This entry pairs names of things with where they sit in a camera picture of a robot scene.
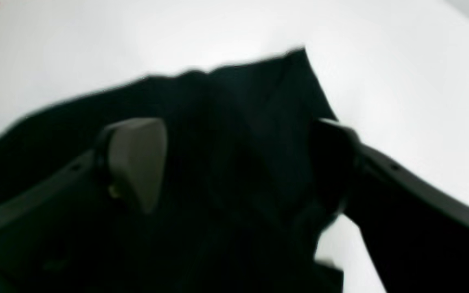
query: black fabric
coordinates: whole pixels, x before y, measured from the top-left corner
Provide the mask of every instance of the black fabric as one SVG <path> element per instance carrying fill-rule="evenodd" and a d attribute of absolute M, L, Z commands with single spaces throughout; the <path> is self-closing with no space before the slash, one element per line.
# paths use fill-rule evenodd
<path fill-rule="evenodd" d="M 117 291 L 341 292 L 342 273 L 313 261 L 330 217 L 313 187 L 309 124 L 335 115 L 305 50 L 148 77 L 31 115 L 0 137 L 0 203 L 132 117 L 164 118 L 169 149 L 157 221 L 117 222 L 117 239 L 134 247 L 116 258 L 129 275 Z M 94 275 L 121 287 L 104 269 Z"/>

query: white background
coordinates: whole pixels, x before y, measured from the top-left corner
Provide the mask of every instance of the white background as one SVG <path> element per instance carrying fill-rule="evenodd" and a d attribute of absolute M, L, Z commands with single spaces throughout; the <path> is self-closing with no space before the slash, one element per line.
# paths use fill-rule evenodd
<path fill-rule="evenodd" d="M 1 0 L 0 135 L 82 93 L 298 46 L 363 143 L 469 204 L 469 19 L 440 0 Z M 346 293 L 384 291 L 346 217 L 316 258 Z"/>

